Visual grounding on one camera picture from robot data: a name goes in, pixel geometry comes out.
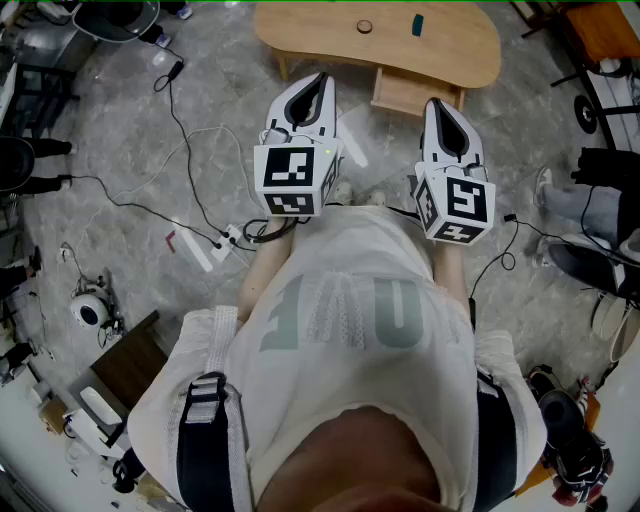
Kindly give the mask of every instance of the black strap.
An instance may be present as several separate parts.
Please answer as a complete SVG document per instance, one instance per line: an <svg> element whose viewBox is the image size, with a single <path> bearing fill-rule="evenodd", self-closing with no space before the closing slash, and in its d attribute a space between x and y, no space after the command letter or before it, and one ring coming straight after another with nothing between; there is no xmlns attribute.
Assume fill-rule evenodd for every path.
<svg viewBox="0 0 640 512"><path fill-rule="evenodd" d="M516 426L509 402L491 376L478 371L478 488L474 512L486 512L515 490Z"/></svg>
<svg viewBox="0 0 640 512"><path fill-rule="evenodd" d="M177 473L180 494L193 512L233 512L225 376L211 372L189 386L180 420ZM212 411L212 418L194 418L194 411Z"/></svg>
<svg viewBox="0 0 640 512"><path fill-rule="evenodd" d="M515 489L516 428L502 388L482 372L478 372L478 380L478 487L473 510L487 512L511 496ZM234 511L224 409L225 383L225 376L218 372L195 380L189 387L180 420L178 484L185 504L193 512L208 512L213 504L216 511ZM211 411L211 417L194 415L199 408Z"/></svg>

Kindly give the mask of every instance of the table leg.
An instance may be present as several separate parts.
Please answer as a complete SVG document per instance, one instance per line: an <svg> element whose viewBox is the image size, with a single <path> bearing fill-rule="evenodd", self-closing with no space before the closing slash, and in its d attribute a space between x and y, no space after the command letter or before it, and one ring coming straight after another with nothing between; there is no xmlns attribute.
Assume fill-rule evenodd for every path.
<svg viewBox="0 0 640 512"><path fill-rule="evenodd" d="M278 65L280 66L280 76L286 82L289 80L289 71L287 70L287 58L283 53L273 52L274 57L278 61Z"/></svg>

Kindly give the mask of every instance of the wire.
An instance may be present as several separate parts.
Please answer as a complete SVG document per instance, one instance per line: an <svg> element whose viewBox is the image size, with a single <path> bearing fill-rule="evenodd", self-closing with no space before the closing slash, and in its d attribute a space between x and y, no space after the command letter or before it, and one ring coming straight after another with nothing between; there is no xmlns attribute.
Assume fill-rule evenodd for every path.
<svg viewBox="0 0 640 512"><path fill-rule="evenodd" d="M190 139L192 135L195 135L196 133L202 133L202 132L209 132L209 131L214 131L214 130L222 130L226 133L228 133L229 135L231 135L231 138L233 139L233 141L236 144L236 150L238 152L238 162L240 163L240 168L242 169L242 176L244 178L244 183L246 186L246 191L247 191L247 195L249 196L249 199L251 200L251 202L259 209L262 210L262 207L258 204L258 202L253 198L253 196L251 195L251 187L249 186L249 178L247 175L247 171L244 167L244 163L243 163L243 158L242 158L242 146L240 145L240 141L238 140L238 137L236 137L236 135L226 126L212 126L210 128L199 128L197 130L193 130L188 136L187 139ZM171 157L175 154L176 151L178 151L183 145L185 144L185 141L183 140L182 142L180 142L175 148L173 148L173 150L167 155L167 157L165 158L164 162L162 163L162 165L160 166L160 169L151 177L150 180L146 181L145 183L143 183L142 185L137 186L134 189L131 190L122 190L121 192L118 192L115 196L113 196L113 199L118 199L118 197L120 197L123 194L135 194L137 192L139 192L140 190L142 190L143 188L147 187L148 185L151 185L151 183L153 183L155 181L155 179L160 176L160 174L162 174L162 172L164 171L164 169L167 166L167 163L169 163L169 160L171 159ZM89 219L89 222L87 222L86 226L83 228L82 230L82 236L80 237L80 240L78 241L78 243L76 244L76 250L75 252L78 253L79 252L79 248L82 245L82 242L84 241L85 236L87 235L87 230L89 229L89 227L91 226L91 224L93 223L93 220L102 212L102 210L104 210L105 206L103 206L102 208L100 208L98 211L96 211L91 218Z"/></svg>
<svg viewBox="0 0 640 512"><path fill-rule="evenodd" d="M311 217L307 218L307 220L305 221L300 221L298 217L285 217L284 224L281 228L272 233L269 233L268 235L265 235L264 231L265 229L267 229L268 220L253 219L247 222L242 228L242 236L252 244L264 244L267 242L271 242L272 240L282 238L284 235L293 230L293 228L295 228L297 224L306 224L307 222L309 222L309 220L311 220ZM255 235L250 234L249 228L258 223L262 223L263 225L258 229L258 232Z"/></svg>
<svg viewBox="0 0 640 512"><path fill-rule="evenodd" d="M100 185L102 186L102 190L104 192L104 195L107 197L107 199L109 201L111 201L115 206L121 207L121 206L132 206L134 208L140 208L141 210L146 211L147 213L150 213L151 215L155 215L156 217L160 217L163 220L166 220L167 222L170 222L172 224L175 224L177 226L180 226L181 228L185 228L188 229L189 231L192 231L193 233L195 233L196 235L201 236L202 238L204 238L205 240L208 240L209 242L211 242L213 244L214 247L216 247L217 249L220 248L220 244L216 241L214 241L212 238L208 237L207 235L205 235L204 233L201 233L200 231L198 231L195 228L192 228L191 226L187 226L186 224L181 224L180 222L176 221L176 220L171 220L170 218L166 217L165 215L158 213L154 210L152 210L151 208L148 208L147 206L138 204L138 203L118 203L116 202L110 195L109 192L107 191L107 187L105 186L104 182L98 178L97 176L89 176L89 175L75 175L72 174L70 175L72 178L74 179L91 179L91 180L96 180L98 183L100 183Z"/></svg>
<svg viewBox="0 0 640 512"><path fill-rule="evenodd" d="M100 333L101 333L103 330L104 330L104 329L103 329L102 327L100 327L100 328L98 329L98 333L97 333L97 336L98 336L98 347L100 347L101 349L103 349L103 348L106 346L106 344L107 344L107 331L106 331L106 330L104 330L104 331L105 331L105 332L104 332L104 340L103 340L103 341L100 341Z"/></svg>
<svg viewBox="0 0 640 512"><path fill-rule="evenodd" d="M602 256L604 256L607 260L609 260L613 264L615 264L615 265L624 264L624 265L629 265L631 267L640 267L640 265L637 262L626 258L624 255L618 254L615 250L607 249L606 247L602 246L600 243L598 243L597 240L595 240L593 237L591 237L587 233L587 230L584 227L584 217L585 217L585 214L587 213L587 209L589 208L589 204L591 202L591 196L592 196L593 190L595 188L596 188L595 185L591 187L591 190L589 191L589 197L587 198L587 203L585 204L584 209L582 210L582 215L580 216L580 227L582 228L582 232L583 232L584 236L587 237L593 244L595 244L597 247L599 247L603 251L606 251L607 253L614 255L615 257L611 257L611 256L608 256L607 254L602 254ZM471 295L469 296L469 299L473 298L473 294L476 291L476 287L478 286L478 282L480 281L482 276L485 274L485 272L488 270L488 268L493 263L495 263L498 260L501 260L500 263L502 264L502 268L504 268L505 270L511 271L511 270L513 270L515 268L515 266L516 266L516 258L513 255L513 253L509 252L509 248L511 247L511 245L513 244L513 242L516 239L516 236L518 235L518 227L520 226L520 224L524 224L525 226L530 227L531 229L533 229L536 233L540 234L541 236L546 236L546 237L549 237L549 238L556 238L558 240L561 240L565 244L570 245L571 247L575 247L577 249L585 249L584 246L579 246L577 244L569 242L568 240L562 238L561 236L552 235L550 233L545 233L544 231L540 231L538 228L536 228L532 224L529 224L528 222L524 222L524 221L518 220L518 217L515 214L506 215L504 217L504 220L506 222L515 222L516 223L516 231L513 234L513 237L511 238L511 241L509 242L509 244L507 245L505 250L502 251L500 254L498 254L498 256L493 258L489 263L487 263L487 265L484 267L484 269L482 269L482 272L480 272L480 275L477 277L477 279L476 279L476 281L475 281L475 283L473 285L473 289L471 291ZM510 256L513 259L513 265L511 265L510 267L505 264L505 261L504 261L505 256ZM635 303L634 301L629 301L629 302L634 308L640 309L640 308L637 307L639 305L637 303Z"/></svg>
<svg viewBox="0 0 640 512"><path fill-rule="evenodd" d="M85 276L84 272L82 272L82 269L80 268L80 263L78 263L78 258L76 257L76 252L73 250L73 247L71 247L68 242L62 242L62 244L60 244L60 248L69 249L69 251L71 251L71 256L73 257L73 261L76 264L76 267L78 267L78 274L80 274L80 278L87 279L87 276Z"/></svg>
<svg viewBox="0 0 640 512"><path fill-rule="evenodd" d="M220 235L224 236L225 238L229 236L228 233L226 233L225 231L221 230L220 228L214 226L210 221L209 218L207 217L207 212L205 212L204 210L204 206L202 206L202 202L200 201L200 198L198 197L198 193L196 191L196 184L193 181L193 174L191 173L191 144L189 144L189 139L187 139L187 132L184 129L184 126L182 125L182 123L180 122L180 120L176 117L175 112L173 111L173 87L172 87L172 82L173 80L169 80L168 81L168 85L169 85L169 106L170 106L170 112L171 112L171 117L173 117L173 119L175 120L176 123L178 123L178 126L180 127L180 131L182 132L182 137L184 139L185 144L187 145L187 174L189 176L189 183L191 184L191 190L193 191L193 198L196 200L196 203L198 204L198 206L200 207L200 211L202 212L202 216L204 217L204 221L211 227L214 229L214 231L217 231L218 233L220 233Z"/></svg>
<svg viewBox="0 0 640 512"><path fill-rule="evenodd" d="M608 252L609 254L613 254L616 256L616 258L620 258L619 260L616 259L616 261L618 263L626 263L628 265L631 266L638 266L638 263L630 260L629 258L627 258L626 256L624 256L623 254L618 253L616 250L611 250L611 249L607 249L606 247L603 247L600 243L598 243L597 240L595 240L594 238L592 238L589 233L587 233L587 230L584 227L584 217L587 214L587 209L589 208L589 204L591 204L591 196L593 195L593 191L596 188L597 185L593 185L591 187L591 190L589 190L589 197L587 198L587 204L584 205L584 210L582 210L582 215L580 216L580 227L582 228L582 232L584 233L584 236L586 236L589 240L591 240L592 243L594 243L595 245L597 245L598 247L600 247L600 249L602 249L603 251Z"/></svg>
<svg viewBox="0 0 640 512"><path fill-rule="evenodd" d="M505 248L504 251L502 251L495 258L493 258L489 263L487 263L484 269L482 269L482 272L480 272L480 275L476 278L476 282L473 285L473 290L471 291L471 295L469 296L469 299L473 299L473 294L476 293L476 287L478 286L478 282L480 281L480 279L482 279L482 276L485 274L485 272L489 270L489 267L493 265L496 261L500 260L500 264L502 265L502 268L505 269L507 272L511 272L516 267L516 257L513 255L512 252L509 252L509 249L511 248L511 246L513 245L513 242L515 242L516 237L518 236L519 228L520 228L520 222L516 221L516 230L513 233L513 236L511 237L511 241L507 244L507 247ZM511 257L511 259L513 260L513 265L507 266L504 259L507 256Z"/></svg>
<svg viewBox="0 0 640 512"><path fill-rule="evenodd" d="M191 172L191 157L192 157L192 152L191 152L191 144L189 144L189 139L187 137L187 132L184 129L184 126L182 125L182 123L180 122L180 119L178 119L178 117L176 116L175 112L174 112L174 100L173 100L173 80L175 79L175 76L177 76L174 72L173 69L172 71L169 72L168 75L166 75L166 79L167 82L165 83L165 85L163 85L160 89L156 88L156 85L158 84L158 80L156 80L153 90L155 92L160 92L162 91L165 87L167 87L167 85L169 86L169 111L171 113L171 117L175 120L175 122L178 124L178 126L180 127L180 132L182 133L182 138L184 139L185 144L187 145L187 175L189 176L189 183L191 185L191 191L193 192L193 198L196 200L196 203L198 204L198 206L200 207L200 211L202 212L202 217L204 218L204 221L207 223L207 225L211 228L213 228L215 231L217 231L221 236L223 236L224 238L229 238L229 233L227 233L226 231L221 230L220 228L218 228L217 226L214 226L211 221L209 220L209 217L207 216L207 212L204 208L204 206L202 205L202 202L200 201L200 198L198 197L198 192L196 191L196 184L193 180L193 174ZM249 249L247 247L242 247L241 245L238 244L238 242L236 240L230 240L231 245L233 245L234 247L237 247L238 249L242 249L243 251L249 251L249 252L255 252L254 249ZM220 244L214 243L214 247L219 248Z"/></svg>

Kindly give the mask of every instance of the wooden drawer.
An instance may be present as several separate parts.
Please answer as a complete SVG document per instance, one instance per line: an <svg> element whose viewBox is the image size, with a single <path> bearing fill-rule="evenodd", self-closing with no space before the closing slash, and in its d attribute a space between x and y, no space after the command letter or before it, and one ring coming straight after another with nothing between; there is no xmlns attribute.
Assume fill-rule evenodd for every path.
<svg viewBox="0 0 640 512"><path fill-rule="evenodd" d="M378 68L371 104L422 117L427 101L434 97L461 111L464 89L399 69Z"/></svg>

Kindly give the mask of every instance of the small white robot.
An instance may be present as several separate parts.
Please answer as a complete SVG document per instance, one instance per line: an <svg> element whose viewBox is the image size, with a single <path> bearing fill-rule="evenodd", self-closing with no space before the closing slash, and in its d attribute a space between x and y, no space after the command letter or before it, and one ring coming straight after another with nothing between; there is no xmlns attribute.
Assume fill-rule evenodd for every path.
<svg viewBox="0 0 640 512"><path fill-rule="evenodd" d="M271 217L320 215L338 177L336 86L326 73L299 80L269 107L253 149L255 191Z"/></svg>
<svg viewBox="0 0 640 512"><path fill-rule="evenodd" d="M478 133L448 103L425 108L422 161L414 198L428 239L472 245L493 227L495 185L488 182Z"/></svg>

